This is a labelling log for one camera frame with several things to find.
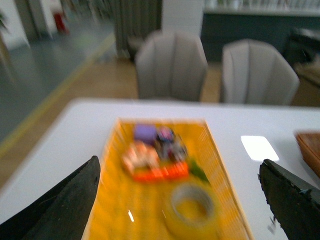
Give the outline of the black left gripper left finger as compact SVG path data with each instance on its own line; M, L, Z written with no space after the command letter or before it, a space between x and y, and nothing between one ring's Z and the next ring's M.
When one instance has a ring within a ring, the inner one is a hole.
M0 225L2 240L80 240L100 181L99 158L87 162Z

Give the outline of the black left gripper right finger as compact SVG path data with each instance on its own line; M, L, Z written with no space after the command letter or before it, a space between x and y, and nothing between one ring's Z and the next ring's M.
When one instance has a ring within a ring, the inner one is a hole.
M289 240L320 238L320 190L265 159L258 179L273 216Z

